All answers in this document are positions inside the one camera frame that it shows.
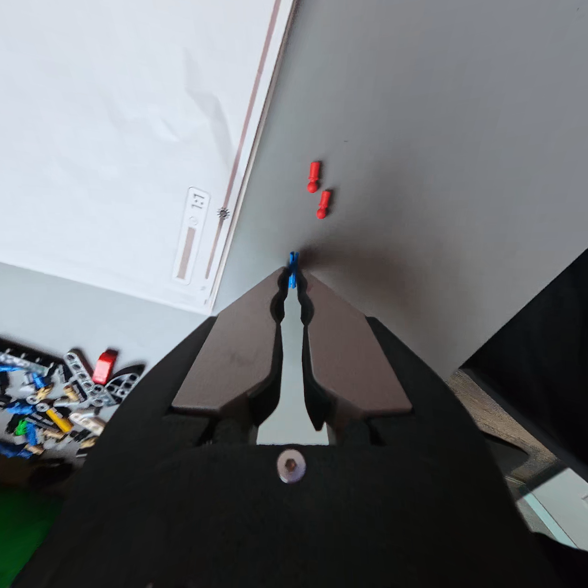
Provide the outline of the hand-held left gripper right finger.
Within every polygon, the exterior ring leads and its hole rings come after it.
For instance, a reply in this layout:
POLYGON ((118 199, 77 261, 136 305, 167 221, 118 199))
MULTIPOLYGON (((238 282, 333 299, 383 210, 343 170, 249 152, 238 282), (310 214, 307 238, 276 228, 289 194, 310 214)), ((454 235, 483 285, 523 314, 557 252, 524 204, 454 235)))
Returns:
POLYGON ((316 430, 407 415, 413 405, 367 317, 308 271, 297 275, 307 414, 316 430))

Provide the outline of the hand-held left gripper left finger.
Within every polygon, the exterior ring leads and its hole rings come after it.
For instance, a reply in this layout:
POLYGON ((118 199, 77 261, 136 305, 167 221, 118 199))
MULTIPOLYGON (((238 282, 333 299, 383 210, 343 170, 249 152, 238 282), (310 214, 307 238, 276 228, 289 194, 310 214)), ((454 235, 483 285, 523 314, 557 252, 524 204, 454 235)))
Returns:
POLYGON ((279 268, 224 308, 172 401, 174 412, 257 428, 280 398, 281 322, 290 271, 279 268))

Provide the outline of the pile of lego pieces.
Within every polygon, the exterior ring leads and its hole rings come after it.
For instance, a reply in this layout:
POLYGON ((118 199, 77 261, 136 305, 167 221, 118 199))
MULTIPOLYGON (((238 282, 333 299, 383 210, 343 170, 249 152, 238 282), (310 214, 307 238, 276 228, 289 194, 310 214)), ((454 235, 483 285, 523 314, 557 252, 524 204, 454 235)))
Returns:
POLYGON ((115 371, 107 349, 91 366, 83 352, 63 356, 1 339, 1 456, 81 464, 136 388, 143 364, 115 371))

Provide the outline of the lego instruction booklet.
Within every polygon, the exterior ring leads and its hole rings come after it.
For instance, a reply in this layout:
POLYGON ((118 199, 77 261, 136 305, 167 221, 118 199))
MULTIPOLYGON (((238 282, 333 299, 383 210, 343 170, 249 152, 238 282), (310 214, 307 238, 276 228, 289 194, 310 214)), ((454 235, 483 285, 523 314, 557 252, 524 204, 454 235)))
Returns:
POLYGON ((209 315, 294 1, 1 1, 1 262, 209 315))

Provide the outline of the green plastic bin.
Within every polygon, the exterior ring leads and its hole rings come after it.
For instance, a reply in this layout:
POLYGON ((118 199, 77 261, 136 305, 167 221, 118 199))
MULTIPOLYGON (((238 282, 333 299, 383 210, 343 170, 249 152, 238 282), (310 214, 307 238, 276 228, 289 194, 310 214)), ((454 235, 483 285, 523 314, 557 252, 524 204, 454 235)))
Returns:
POLYGON ((63 500, 1 487, 1 587, 10 587, 47 536, 63 500))

